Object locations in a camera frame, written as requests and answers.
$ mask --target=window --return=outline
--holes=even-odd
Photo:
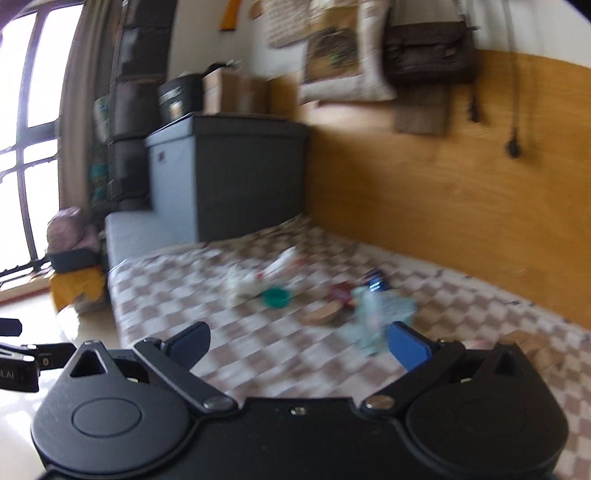
[[[46,263],[57,212],[61,89],[80,2],[57,0],[2,31],[0,46],[0,283]]]

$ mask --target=checkered bedsheet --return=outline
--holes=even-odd
[[[281,310],[259,299],[226,308],[220,283],[231,265],[262,268],[296,245],[307,265],[293,279],[294,297]],[[557,468],[564,479],[591,476],[591,344],[589,332],[526,299],[438,265],[325,233],[306,219],[231,241],[180,246],[119,265],[109,286],[122,343],[169,338],[203,320],[212,329],[209,353],[193,368],[221,391],[248,396],[351,396],[355,401],[399,378],[389,354],[365,357],[347,315],[328,326],[303,326],[329,285],[380,267],[413,296],[414,326],[432,339],[452,336],[493,344],[515,329],[544,332],[566,353],[562,369],[545,375],[570,425]]]

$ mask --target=folded cloth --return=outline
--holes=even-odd
[[[105,281],[105,274],[99,266],[68,273],[54,273],[49,279],[49,289],[56,310],[62,311],[82,294],[92,301],[97,301],[105,291]]]

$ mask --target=white floor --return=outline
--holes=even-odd
[[[0,305],[0,317],[18,318],[23,324],[19,338],[0,337],[0,342],[21,345],[71,341],[80,345],[94,338],[102,340],[107,348],[119,348],[109,309],[78,316],[72,308],[68,308],[56,315],[51,298],[46,293]],[[34,480],[44,472],[29,430],[34,412],[59,373],[59,370],[43,372],[38,393],[0,390],[0,480]]]

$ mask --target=brown shoulder bag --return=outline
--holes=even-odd
[[[452,0],[459,10],[459,2]],[[384,28],[384,77],[392,86],[425,83],[472,83],[477,61],[474,28],[460,13],[458,22],[390,25]]]

